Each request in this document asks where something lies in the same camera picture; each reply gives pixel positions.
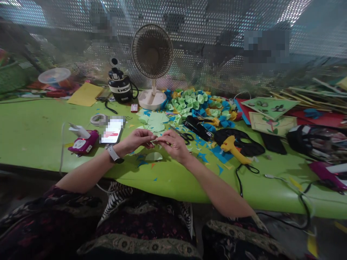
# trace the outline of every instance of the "fan grille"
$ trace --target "fan grille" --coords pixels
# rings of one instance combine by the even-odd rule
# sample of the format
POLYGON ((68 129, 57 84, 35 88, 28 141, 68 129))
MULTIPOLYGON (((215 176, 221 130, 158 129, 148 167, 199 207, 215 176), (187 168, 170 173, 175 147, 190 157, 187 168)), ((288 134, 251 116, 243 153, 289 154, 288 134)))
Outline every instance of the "fan grille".
POLYGON ((134 36, 132 55, 136 67, 144 76, 160 78, 168 72, 172 63, 171 40, 158 25, 145 25, 134 36))

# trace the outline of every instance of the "forearm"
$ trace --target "forearm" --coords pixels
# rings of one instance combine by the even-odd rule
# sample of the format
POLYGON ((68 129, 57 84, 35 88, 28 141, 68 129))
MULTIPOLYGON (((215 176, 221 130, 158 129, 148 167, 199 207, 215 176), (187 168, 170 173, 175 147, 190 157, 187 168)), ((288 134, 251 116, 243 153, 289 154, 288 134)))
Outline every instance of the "forearm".
MULTIPOLYGON (((115 145, 114 149, 116 153, 123 157, 124 154, 117 148, 117 145, 115 145)), ((86 193, 93 188, 114 165, 115 163, 111 160, 110 154, 105 150, 88 162, 73 169, 65 175, 56 186, 72 192, 86 193)))
POLYGON ((225 181, 211 172, 194 156, 187 159, 183 165, 198 180, 216 209, 225 217, 248 217, 254 210, 225 181))

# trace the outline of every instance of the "phone screen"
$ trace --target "phone screen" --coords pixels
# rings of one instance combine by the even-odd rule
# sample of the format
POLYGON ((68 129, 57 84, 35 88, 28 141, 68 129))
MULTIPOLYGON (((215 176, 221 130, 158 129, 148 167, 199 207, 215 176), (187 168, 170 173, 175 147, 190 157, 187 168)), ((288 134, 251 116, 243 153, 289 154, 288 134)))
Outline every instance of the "phone screen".
POLYGON ((115 144, 119 141, 125 125, 125 117, 112 116, 105 125, 105 130, 100 134, 100 144, 115 144))

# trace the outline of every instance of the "wristwatch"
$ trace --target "wristwatch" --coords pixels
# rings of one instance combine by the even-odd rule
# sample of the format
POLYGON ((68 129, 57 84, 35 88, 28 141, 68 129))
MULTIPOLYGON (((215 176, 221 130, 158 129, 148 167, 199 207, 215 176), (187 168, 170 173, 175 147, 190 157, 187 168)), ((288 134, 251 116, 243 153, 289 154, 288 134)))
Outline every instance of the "wristwatch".
POLYGON ((123 158, 120 158, 118 156, 118 154, 115 152, 115 150, 113 149, 113 145, 110 145, 108 148, 108 153, 110 154, 112 160, 114 160, 115 163, 121 164, 122 162, 124 162, 123 158))

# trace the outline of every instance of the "hand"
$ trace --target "hand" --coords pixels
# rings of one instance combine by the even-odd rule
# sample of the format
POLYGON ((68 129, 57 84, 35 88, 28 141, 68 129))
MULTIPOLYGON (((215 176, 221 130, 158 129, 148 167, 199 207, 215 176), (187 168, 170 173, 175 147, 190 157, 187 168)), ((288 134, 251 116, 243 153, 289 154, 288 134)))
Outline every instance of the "hand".
POLYGON ((191 157, 185 141, 175 131, 168 130, 162 136, 157 138, 158 143, 181 164, 185 164, 191 157))
POLYGON ((140 146, 144 146, 147 149, 154 148, 154 145, 150 141, 156 138, 157 136, 153 135, 153 133, 147 129, 135 129, 123 141, 114 145, 113 148, 119 157, 124 157, 140 146))

